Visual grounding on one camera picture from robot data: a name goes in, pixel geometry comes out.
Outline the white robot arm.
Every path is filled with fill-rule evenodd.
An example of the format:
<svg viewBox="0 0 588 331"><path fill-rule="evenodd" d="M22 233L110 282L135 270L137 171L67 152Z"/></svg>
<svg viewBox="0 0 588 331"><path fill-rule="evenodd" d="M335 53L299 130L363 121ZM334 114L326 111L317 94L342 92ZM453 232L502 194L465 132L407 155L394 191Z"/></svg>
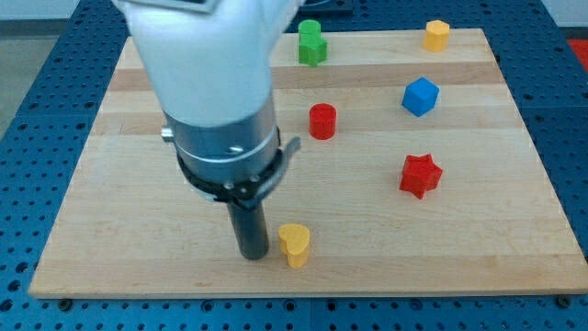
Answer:
<svg viewBox="0 0 588 331"><path fill-rule="evenodd" d="M190 184L226 204L241 254L269 248L263 210L300 139L280 139L270 55L300 0L117 2Z"/></svg>

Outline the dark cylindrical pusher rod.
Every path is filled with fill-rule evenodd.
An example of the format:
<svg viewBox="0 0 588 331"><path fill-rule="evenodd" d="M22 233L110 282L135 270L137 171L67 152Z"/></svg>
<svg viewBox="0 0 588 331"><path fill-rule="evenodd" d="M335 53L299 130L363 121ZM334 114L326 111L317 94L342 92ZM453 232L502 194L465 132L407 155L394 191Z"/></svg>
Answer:
<svg viewBox="0 0 588 331"><path fill-rule="evenodd" d="M269 249L263 204L248 209L231 202L227 208L241 255L249 260L263 258Z"/></svg>

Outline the silver tool mount with clamp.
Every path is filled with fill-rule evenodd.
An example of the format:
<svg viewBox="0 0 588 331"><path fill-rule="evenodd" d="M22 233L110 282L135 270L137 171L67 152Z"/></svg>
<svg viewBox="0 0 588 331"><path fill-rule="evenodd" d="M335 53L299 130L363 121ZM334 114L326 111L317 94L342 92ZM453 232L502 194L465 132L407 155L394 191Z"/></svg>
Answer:
<svg viewBox="0 0 588 331"><path fill-rule="evenodd" d="M162 139L172 143L187 181L207 200L251 210L279 184L301 139L281 144L274 99L251 115L205 127L168 115Z"/></svg>

